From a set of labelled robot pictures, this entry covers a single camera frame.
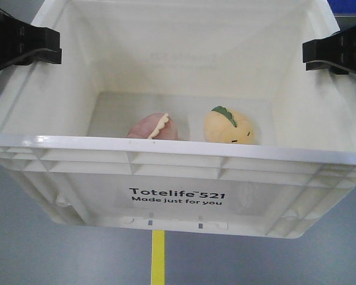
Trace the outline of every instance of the green leaf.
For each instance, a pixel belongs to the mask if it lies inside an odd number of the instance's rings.
[[[218,113],[222,114],[223,116],[225,116],[228,120],[230,120],[232,125],[235,128],[237,128],[237,122],[234,120],[232,113],[230,111],[228,111],[227,108],[222,107],[222,106],[217,106],[217,107],[213,108],[212,111],[218,112]]]

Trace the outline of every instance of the black clamp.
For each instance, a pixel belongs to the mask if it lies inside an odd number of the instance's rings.
[[[15,19],[0,9],[0,70],[34,60],[61,64],[60,34]]]
[[[329,68],[334,74],[356,74],[356,26],[304,43],[303,62],[306,70]]]

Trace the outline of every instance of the plush dumpling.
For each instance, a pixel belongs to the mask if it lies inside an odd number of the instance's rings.
[[[211,143],[253,144],[252,123],[243,114],[217,106],[205,118],[204,134]]]
[[[178,140],[178,129],[168,113],[154,113],[131,128],[127,138]]]

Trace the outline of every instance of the gray floor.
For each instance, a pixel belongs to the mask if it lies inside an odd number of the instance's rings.
[[[356,189],[299,239],[167,232],[166,258],[168,285],[356,284]],[[0,167],[0,285],[149,284],[150,259],[151,232],[55,224]]]

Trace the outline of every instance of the yellow tape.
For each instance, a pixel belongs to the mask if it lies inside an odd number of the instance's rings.
[[[151,285],[165,285],[165,231],[153,230]]]

